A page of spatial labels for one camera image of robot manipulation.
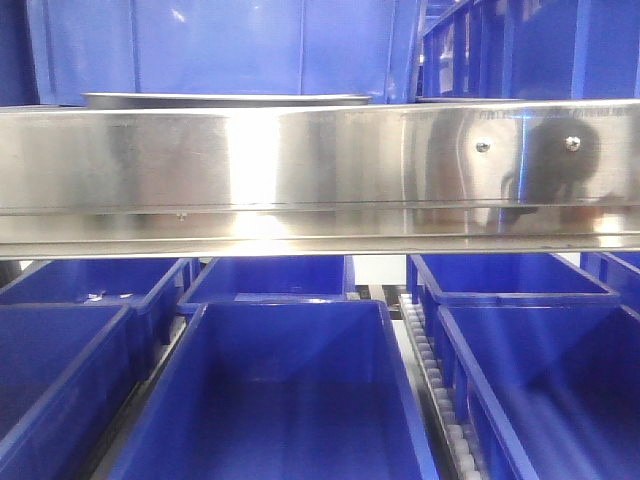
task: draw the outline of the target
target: blue plastic bin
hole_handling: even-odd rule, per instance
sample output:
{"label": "blue plastic bin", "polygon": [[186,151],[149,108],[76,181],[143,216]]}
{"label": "blue plastic bin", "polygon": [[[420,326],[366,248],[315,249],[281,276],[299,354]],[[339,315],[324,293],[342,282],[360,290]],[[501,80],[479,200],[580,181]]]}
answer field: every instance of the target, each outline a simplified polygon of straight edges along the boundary
{"label": "blue plastic bin", "polygon": [[426,0],[29,0],[43,103],[85,92],[413,102]]}
{"label": "blue plastic bin", "polygon": [[203,306],[110,479],[438,478],[386,307]]}
{"label": "blue plastic bin", "polygon": [[640,0],[465,0],[456,7],[425,35],[424,96],[640,93]]}
{"label": "blue plastic bin", "polygon": [[0,106],[38,103],[26,4],[0,1]]}
{"label": "blue plastic bin", "polygon": [[441,307],[456,415],[492,479],[640,478],[640,317]]}
{"label": "blue plastic bin", "polygon": [[640,312],[640,252],[585,252],[580,266],[620,293],[624,305]]}
{"label": "blue plastic bin", "polygon": [[137,314],[130,340],[145,379],[169,343],[176,303],[197,269],[196,260],[174,258],[44,262],[0,289],[0,305],[130,305]]}
{"label": "blue plastic bin", "polygon": [[206,303],[346,300],[355,291],[353,258],[342,255],[213,259],[178,303],[191,316]]}
{"label": "blue plastic bin", "polygon": [[74,478],[135,384],[127,307],[0,307],[0,479]]}
{"label": "blue plastic bin", "polygon": [[442,333],[438,305],[620,304],[607,285],[549,253],[411,255],[407,276],[413,303],[424,308],[428,336]]}

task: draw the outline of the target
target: reflective metal surface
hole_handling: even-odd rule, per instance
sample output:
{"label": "reflective metal surface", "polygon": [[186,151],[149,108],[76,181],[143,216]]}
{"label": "reflective metal surface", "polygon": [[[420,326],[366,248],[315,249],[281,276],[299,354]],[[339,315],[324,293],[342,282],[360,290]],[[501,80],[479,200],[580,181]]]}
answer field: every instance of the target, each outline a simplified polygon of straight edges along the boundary
{"label": "reflective metal surface", "polygon": [[169,93],[85,93],[94,110],[132,108],[257,108],[367,105],[367,95],[203,95]]}
{"label": "reflective metal surface", "polygon": [[638,101],[2,113],[0,213],[633,205],[639,125]]}
{"label": "reflective metal surface", "polygon": [[638,248],[639,122],[638,101],[12,110],[0,257]]}
{"label": "reflective metal surface", "polygon": [[0,217],[0,258],[639,248],[640,207]]}

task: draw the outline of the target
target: shelf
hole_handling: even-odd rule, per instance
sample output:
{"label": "shelf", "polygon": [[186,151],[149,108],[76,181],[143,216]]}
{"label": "shelf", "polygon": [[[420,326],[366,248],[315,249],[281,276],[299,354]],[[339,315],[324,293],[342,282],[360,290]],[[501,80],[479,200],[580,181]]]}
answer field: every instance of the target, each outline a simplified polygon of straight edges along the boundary
{"label": "shelf", "polygon": [[640,248],[640,101],[0,111],[0,257]]}

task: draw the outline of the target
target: screw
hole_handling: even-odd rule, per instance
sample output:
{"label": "screw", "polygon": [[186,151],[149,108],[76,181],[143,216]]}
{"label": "screw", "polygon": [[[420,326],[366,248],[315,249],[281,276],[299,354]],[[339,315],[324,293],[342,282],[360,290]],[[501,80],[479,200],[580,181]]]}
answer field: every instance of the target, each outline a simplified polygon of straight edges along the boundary
{"label": "screw", "polygon": [[476,143],[476,150],[480,153],[487,153],[490,148],[491,141],[488,139],[481,139]]}
{"label": "screw", "polygon": [[580,137],[567,137],[564,140],[564,144],[570,152],[577,152],[580,150],[581,143],[582,140],[580,140]]}

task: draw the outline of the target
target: plastic container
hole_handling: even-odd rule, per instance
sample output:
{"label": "plastic container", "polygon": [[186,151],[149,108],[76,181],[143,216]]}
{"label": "plastic container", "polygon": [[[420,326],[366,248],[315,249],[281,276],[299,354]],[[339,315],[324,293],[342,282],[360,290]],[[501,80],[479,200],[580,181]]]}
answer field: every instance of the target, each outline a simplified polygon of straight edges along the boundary
{"label": "plastic container", "polygon": [[0,479],[74,478],[135,384],[126,307],[0,307]]}
{"label": "plastic container", "polygon": [[413,102],[426,0],[30,0],[43,103],[85,92]]}
{"label": "plastic container", "polygon": [[342,255],[213,259],[178,303],[192,315],[225,301],[346,300],[355,291],[353,258]]}
{"label": "plastic container", "polygon": [[0,106],[38,103],[24,1],[0,2]]}
{"label": "plastic container", "polygon": [[640,0],[465,0],[456,6],[425,35],[424,96],[640,93]]}
{"label": "plastic container", "polygon": [[441,307],[455,411],[493,479],[640,478],[640,317]]}
{"label": "plastic container", "polygon": [[130,305],[137,314],[131,348],[145,379],[169,343],[176,303],[197,274],[195,260],[172,258],[55,260],[28,269],[0,289],[0,305]]}
{"label": "plastic container", "polygon": [[427,336],[442,330],[438,305],[619,305],[620,296],[559,255],[549,253],[430,254],[407,258],[413,303],[425,312]]}
{"label": "plastic container", "polygon": [[110,479],[437,479],[386,307],[214,304]]}
{"label": "plastic container", "polygon": [[640,312],[640,253],[615,252],[580,255],[580,266],[620,293],[620,301]]}

